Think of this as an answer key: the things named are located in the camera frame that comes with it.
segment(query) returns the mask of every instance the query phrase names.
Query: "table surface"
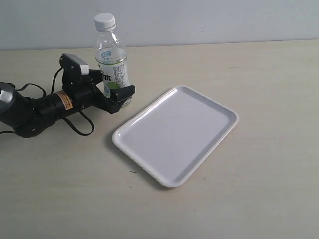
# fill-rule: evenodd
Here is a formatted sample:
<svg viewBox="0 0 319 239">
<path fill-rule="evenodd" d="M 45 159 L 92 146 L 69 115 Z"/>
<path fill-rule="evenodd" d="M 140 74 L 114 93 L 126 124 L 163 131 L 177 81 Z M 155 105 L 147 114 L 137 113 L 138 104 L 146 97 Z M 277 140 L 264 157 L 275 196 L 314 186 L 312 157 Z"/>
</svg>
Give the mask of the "table surface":
<svg viewBox="0 0 319 239">
<path fill-rule="evenodd" d="M 50 90 L 63 52 L 97 67 L 93 49 L 4 51 L 1 81 Z M 113 115 L 86 109 L 91 136 L 63 121 L 36 138 L 0 135 L 2 239 L 318 237 L 319 40 L 133 47 L 128 56 L 136 94 Z M 184 185 L 166 189 L 111 136 L 176 85 L 234 109 L 240 121 Z M 89 130 L 80 115 L 71 119 Z"/>
</svg>

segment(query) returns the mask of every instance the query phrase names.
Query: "wire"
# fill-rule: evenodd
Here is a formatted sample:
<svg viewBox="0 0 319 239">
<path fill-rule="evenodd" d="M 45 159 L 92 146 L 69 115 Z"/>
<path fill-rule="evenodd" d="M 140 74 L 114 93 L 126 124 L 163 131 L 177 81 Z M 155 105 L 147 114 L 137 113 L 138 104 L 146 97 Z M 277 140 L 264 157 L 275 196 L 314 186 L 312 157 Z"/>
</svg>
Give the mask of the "wire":
<svg viewBox="0 0 319 239">
<path fill-rule="evenodd" d="M 0 134 L 4 134 L 4 133 L 13 133 L 13 134 L 16 134 L 16 132 L 14 132 L 14 131 L 2 131 L 2 132 L 0 132 Z"/>
<path fill-rule="evenodd" d="M 39 87 L 42 91 L 43 91 L 43 96 L 42 97 L 46 97 L 46 91 L 44 88 L 42 88 L 41 86 L 37 85 L 37 84 L 34 84 L 34 83 L 28 83 L 28 84 L 25 84 L 22 88 L 20 89 L 16 89 L 16 91 L 24 91 L 28 86 L 37 86 Z"/>
<path fill-rule="evenodd" d="M 62 70 L 63 68 L 61 67 L 59 70 L 57 70 L 54 74 L 54 77 L 53 77 L 53 82 L 52 82 L 52 90 L 51 90 L 51 94 L 54 92 L 54 85 L 55 85 L 55 78 L 56 76 L 59 74 L 59 72 Z"/>
<path fill-rule="evenodd" d="M 90 133 L 82 133 L 80 132 L 75 126 L 74 124 L 69 120 L 67 119 L 66 117 L 63 117 L 61 118 L 64 122 L 66 122 L 70 127 L 71 129 L 73 129 L 74 132 L 76 132 L 77 134 L 81 135 L 81 136 L 89 136 L 91 133 L 93 133 L 94 131 L 94 124 L 93 122 L 81 111 L 81 108 L 79 109 L 79 113 L 81 114 L 81 116 L 83 116 L 83 118 L 85 118 L 91 125 L 92 127 L 92 130 Z"/>
</svg>

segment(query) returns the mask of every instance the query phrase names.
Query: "wall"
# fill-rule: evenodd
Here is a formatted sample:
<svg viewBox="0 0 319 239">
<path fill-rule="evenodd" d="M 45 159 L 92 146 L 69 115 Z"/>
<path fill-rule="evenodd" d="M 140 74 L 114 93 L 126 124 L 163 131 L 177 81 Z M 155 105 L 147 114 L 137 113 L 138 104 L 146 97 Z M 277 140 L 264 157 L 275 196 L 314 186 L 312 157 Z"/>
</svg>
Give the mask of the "wall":
<svg viewBox="0 0 319 239">
<path fill-rule="evenodd" d="M 129 46 L 319 38 L 318 0 L 4 0 L 0 49 L 91 47 L 114 14 Z"/>
</svg>

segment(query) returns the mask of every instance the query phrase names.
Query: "water bottle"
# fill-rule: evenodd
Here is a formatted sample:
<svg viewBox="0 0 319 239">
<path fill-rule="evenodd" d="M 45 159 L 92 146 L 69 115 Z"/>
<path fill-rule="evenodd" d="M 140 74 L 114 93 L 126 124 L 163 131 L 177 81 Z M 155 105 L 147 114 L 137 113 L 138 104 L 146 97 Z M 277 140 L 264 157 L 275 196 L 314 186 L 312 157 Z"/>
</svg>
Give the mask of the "water bottle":
<svg viewBox="0 0 319 239">
<path fill-rule="evenodd" d="M 110 96 L 110 89 L 130 85 L 127 72 L 125 44 L 115 30 L 115 19 L 110 13 L 100 13 L 94 17 L 97 30 L 97 51 L 95 59 L 103 75 L 104 95 Z"/>
</svg>

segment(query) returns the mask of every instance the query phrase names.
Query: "plastic tray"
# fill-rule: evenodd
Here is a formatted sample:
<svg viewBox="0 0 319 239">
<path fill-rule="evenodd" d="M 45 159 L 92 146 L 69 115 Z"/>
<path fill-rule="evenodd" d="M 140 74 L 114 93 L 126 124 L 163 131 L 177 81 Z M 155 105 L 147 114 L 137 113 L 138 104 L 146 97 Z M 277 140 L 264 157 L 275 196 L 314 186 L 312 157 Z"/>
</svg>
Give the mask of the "plastic tray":
<svg viewBox="0 0 319 239">
<path fill-rule="evenodd" d="M 228 107 L 176 86 L 117 129 L 113 143 L 162 185 L 177 187 L 238 120 Z"/>
</svg>

